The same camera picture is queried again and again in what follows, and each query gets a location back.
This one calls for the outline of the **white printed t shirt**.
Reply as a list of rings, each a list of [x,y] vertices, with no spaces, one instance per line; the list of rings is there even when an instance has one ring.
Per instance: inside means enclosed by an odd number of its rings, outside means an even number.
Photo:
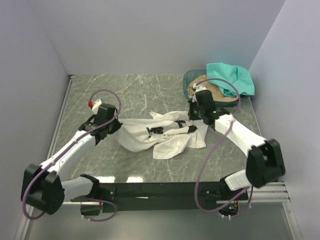
[[[118,143],[134,153],[153,148],[156,160],[171,159],[185,148],[206,147],[208,126],[202,120],[190,120],[187,111],[151,111],[150,115],[151,119],[121,119],[122,126],[115,133]]]

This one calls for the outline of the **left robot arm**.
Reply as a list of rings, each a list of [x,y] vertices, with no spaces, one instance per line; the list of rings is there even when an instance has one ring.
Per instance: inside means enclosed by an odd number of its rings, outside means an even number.
[[[98,103],[92,111],[93,115],[59,151],[41,164],[30,164],[25,169],[20,197],[24,211],[30,205],[52,215],[63,202],[76,198],[94,201],[99,197],[100,181],[97,178],[81,174],[76,179],[67,179],[68,171],[87,152],[122,126],[118,120],[119,111],[114,105]]]

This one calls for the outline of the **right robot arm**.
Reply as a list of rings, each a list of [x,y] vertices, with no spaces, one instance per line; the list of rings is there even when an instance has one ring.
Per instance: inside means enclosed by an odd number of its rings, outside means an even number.
[[[260,188],[277,180],[286,173],[280,144],[275,139],[267,140],[238,122],[225,108],[217,108],[209,90],[194,94],[189,101],[190,120],[202,120],[214,131],[225,135],[247,157],[244,170],[232,173],[222,179],[219,193],[230,200],[237,190],[247,187]]]

